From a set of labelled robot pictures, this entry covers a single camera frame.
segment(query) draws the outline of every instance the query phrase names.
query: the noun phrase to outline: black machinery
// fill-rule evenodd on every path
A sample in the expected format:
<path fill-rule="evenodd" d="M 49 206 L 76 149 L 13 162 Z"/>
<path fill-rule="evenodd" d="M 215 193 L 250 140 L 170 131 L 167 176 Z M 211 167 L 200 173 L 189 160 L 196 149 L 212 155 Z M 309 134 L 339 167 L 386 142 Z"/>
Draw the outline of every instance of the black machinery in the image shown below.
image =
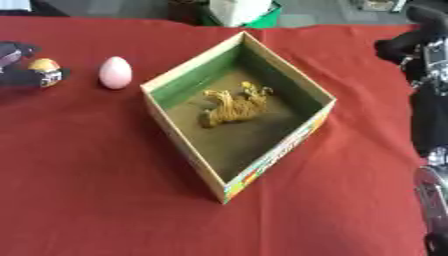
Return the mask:
<path fill-rule="evenodd" d="M 429 256 L 448 255 L 448 3 L 413 2 L 419 26 L 375 44 L 377 55 L 400 66 L 410 85 L 412 142 L 427 165 L 415 172 L 415 191 L 428 228 Z"/>

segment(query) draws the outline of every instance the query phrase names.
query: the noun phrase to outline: green crate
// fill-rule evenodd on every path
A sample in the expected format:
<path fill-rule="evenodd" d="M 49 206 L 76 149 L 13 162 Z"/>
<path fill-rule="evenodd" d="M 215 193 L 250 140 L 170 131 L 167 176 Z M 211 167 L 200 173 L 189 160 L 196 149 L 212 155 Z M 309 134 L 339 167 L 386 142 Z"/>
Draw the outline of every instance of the green crate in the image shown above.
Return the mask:
<path fill-rule="evenodd" d="M 243 24 L 241 27 L 246 28 L 273 28 L 277 26 L 278 18 L 282 12 L 282 6 L 273 2 L 269 12 L 260 18 Z M 208 5 L 203 5 L 201 7 L 201 22 L 203 26 L 223 26 L 221 21 L 213 15 L 213 13 L 208 8 Z"/>

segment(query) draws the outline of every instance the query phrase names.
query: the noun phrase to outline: cardboard box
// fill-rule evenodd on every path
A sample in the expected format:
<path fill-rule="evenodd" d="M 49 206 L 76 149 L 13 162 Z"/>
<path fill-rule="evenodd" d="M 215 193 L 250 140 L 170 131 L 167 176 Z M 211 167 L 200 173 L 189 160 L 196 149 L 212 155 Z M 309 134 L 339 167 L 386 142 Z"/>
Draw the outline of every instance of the cardboard box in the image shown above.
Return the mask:
<path fill-rule="evenodd" d="M 266 14 L 272 0 L 210 0 L 210 12 L 226 27 L 239 27 Z"/>
<path fill-rule="evenodd" d="M 395 6 L 395 0 L 352 0 L 363 11 L 388 12 Z"/>
<path fill-rule="evenodd" d="M 278 18 L 282 12 L 282 6 L 273 1 L 271 8 L 265 14 L 258 19 L 242 24 L 241 27 L 245 28 L 273 28 L 277 26 Z M 210 11 L 208 5 L 202 5 L 201 8 L 201 21 L 203 26 L 224 26 L 224 24 L 219 21 L 218 18 Z"/>
<path fill-rule="evenodd" d="M 214 107 L 205 89 L 242 81 L 273 88 L 268 111 L 251 121 L 202 128 Z M 149 113 L 222 203 L 227 203 L 314 132 L 336 99 L 300 70 L 241 32 L 141 86 Z"/>

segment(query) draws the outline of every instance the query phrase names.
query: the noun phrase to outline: plush toy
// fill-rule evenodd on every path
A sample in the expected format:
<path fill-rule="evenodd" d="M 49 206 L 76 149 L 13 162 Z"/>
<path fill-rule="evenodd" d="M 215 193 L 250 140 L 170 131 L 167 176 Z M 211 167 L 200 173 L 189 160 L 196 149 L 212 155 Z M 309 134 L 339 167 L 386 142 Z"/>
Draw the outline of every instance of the plush toy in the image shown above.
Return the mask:
<path fill-rule="evenodd" d="M 63 80 L 68 70 L 50 59 L 33 62 L 29 69 L 19 67 L 23 58 L 31 58 L 38 48 L 18 42 L 0 42 L 0 86 L 48 87 Z"/>
<path fill-rule="evenodd" d="M 204 128 L 213 128 L 222 123 L 248 121 L 266 112 L 267 95 L 273 90 L 269 87 L 258 89 L 249 82 L 243 82 L 243 93 L 232 96 L 229 91 L 206 90 L 204 95 L 216 101 L 215 109 L 206 109 L 200 116 Z"/>

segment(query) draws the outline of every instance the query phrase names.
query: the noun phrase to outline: gray floor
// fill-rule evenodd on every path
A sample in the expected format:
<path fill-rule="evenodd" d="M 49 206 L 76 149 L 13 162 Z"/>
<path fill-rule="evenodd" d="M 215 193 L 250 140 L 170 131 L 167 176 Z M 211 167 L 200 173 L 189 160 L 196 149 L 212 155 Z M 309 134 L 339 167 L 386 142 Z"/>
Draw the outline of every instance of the gray floor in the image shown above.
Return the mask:
<path fill-rule="evenodd" d="M 46 0 L 72 16 L 158 18 L 167 16 L 168 0 Z M 350 0 L 277 0 L 283 5 L 281 27 L 314 24 L 403 24 L 401 14 L 359 11 Z"/>

